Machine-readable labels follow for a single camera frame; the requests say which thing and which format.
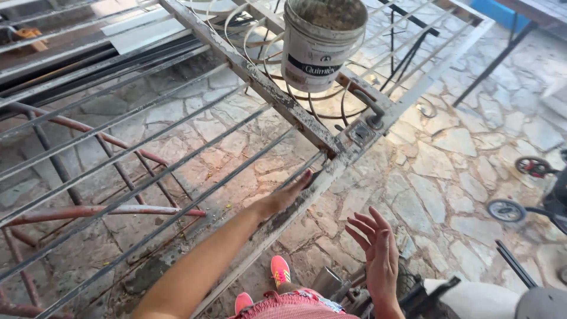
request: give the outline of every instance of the hand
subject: hand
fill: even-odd
[[[376,318],[403,318],[396,298],[398,252],[392,228],[374,207],[369,208],[372,218],[354,213],[348,222],[358,228],[364,238],[345,226],[366,253],[366,285],[372,297]]]
[[[297,182],[288,185],[269,196],[257,200],[250,205],[250,208],[260,214],[261,220],[265,220],[271,215],[283,211],[291,205],[295,201],[295,198],[299,195],[299,192],[301,192],[310,180],[311,171],[306,170]]]

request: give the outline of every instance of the white bucket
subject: white bucket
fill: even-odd
[[[356,51],[368,12],[361,0],[288,0],[284,6],[281,73],[292,87],[328,90]]]

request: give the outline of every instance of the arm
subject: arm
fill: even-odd
[[[291,205],[310,179],[307,171],[297,183],[243,209],[199,243],[146,293],[132,319],[189,318],[258,225]]]
[[[372,217],[354,213],[348,217],[350,225],[358,228],[366,238],[345,226],[366,253],[366,285],[377,319],[404,319],[396,298],[398,252],[392,228],[374,207],[369,208]]]

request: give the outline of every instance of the pink sneaker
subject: pink sneaker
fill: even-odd
[[[272,278],[276,281],[276,288],[279,288],[282,283],[291,282],[289,266],[283,257],[278,255],[272,257],[271,269],[273,275]]]
[[[234,313],[238,314],[242,309],[253,305],[254,302],[252,301],[252,297],[249,294],[243,292],[240,295],[236,296],[236,300],[234,301]]]

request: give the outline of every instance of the blue object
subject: blue object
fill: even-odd
[[[512,29],[512,25],[514,24],[514,10],[501,5],[494,0],[472,0],[471,8],[491,17],[494,21],[498,22],[501,26],[508,30]],[[528,18],[518,14],[514,33],[521,31],[528,22],[530,22]]]

